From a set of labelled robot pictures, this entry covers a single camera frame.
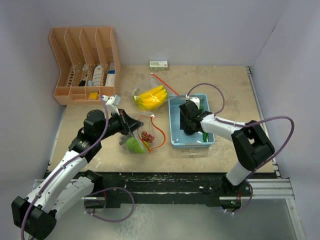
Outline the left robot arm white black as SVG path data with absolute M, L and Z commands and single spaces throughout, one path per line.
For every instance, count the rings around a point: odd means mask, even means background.
M 58 218 L 79 199 L 101 194 L 103 176 L 92 170 L 82 173 L 75 183 L 71 180 L 101 150 L 102 140 L 117 133 L 131 135 L 142 126 L 141 121 L 128 116 L 124 109 L 111 115 L 98 109 L 89 111 L 56 168 L 26 197 L 17 196 L 11 203 L 13 222 L 20 228 L 21 239 L 29 234 L 44 240 Z

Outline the green cucumber toy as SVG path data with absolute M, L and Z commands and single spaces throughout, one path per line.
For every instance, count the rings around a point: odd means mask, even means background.
M 203 98 L 200 98 L 200 105 L 199 105 L 199 109 L 201 110 L 201 112 L 204 112 L 205 109 L 203 107 L 203 103 L 204 103 L 204 99 Z M 202 134 L 202 140 L 204 143 L 207 143 L 208 142 L 208 133 L 207 132 L 204 132 Z

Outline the green apple toy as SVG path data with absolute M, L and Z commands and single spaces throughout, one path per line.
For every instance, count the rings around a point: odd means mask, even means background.
M 142 141 L 142 143 L 143 143 L 143 145 L 144 145 L 144 147 L 146 148 L 146 149 L 149 149 L 150 148 L 150 145 L 149 145 L 149 143 L 147 142 L 147 141 Z

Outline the red grapes bunch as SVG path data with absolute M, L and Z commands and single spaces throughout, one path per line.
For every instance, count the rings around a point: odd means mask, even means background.
M 155 137 L 152 136 L 151 134 L 148 134 L 146 131 L 143 131 L 143 132 L 141 133 L 141 139 L 142 139 L 144 142 L 152 143 L 152 142 L 155 140 Z

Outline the clear zip bag orange zipper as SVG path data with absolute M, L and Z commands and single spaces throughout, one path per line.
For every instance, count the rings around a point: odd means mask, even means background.
M 135 105 L 134 103 L 134 100 L 133 100 L 133 96 L 138 96 L 148 90 L 151 90 L 157 86 L 164 86 L 164 88 L 167 90 L 168 92 L 168 98 L 167 98 L 167 101 L 169 101 L 170 99 L 173 99 L 174 97 L 178 97 L 180 96 L 180 94 L 174 90 L 167 82 L 165 82 L 164 80 L 162 80 L 160 77 L 158 77 L 156 74 L 154 73 L 150 73 L 149 75 L 149 78 L 147 80 L 145 80 L 144 82 L 138 84 L 137 86 L 134 87 L 133 91 L 132 91 L 132 101 L 133 101 L 133 104 Z

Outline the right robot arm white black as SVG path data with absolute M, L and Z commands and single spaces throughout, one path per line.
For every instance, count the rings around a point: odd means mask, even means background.
M 275 153 L 265 131 L 254 120 L 240 123 L 218 118 L 201 110 L 192 100 L 181 104 L 179 110 L 180 124 L 186 134 L 214 134 L 232 142 L 237 162 L 221 180 L 222 190 L 228 196 L 235 195 L 246 178 Z

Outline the green cabbage toy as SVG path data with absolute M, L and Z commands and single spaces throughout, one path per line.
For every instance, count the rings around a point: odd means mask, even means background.
M 129 152 L 134 154 L 144 154 L 145 153 L 145 145 L 137 140 L 135 137 L 130 137 L 126 140 L 125 146 Z

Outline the yellow banana bunch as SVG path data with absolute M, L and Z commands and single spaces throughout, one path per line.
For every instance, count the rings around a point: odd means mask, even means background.
M 154 87 L 140 95 L 134 95 L 135 105 L 142 111 L 151 111 L 160 107 L 168 99 L 168 92 L 163 85 Z

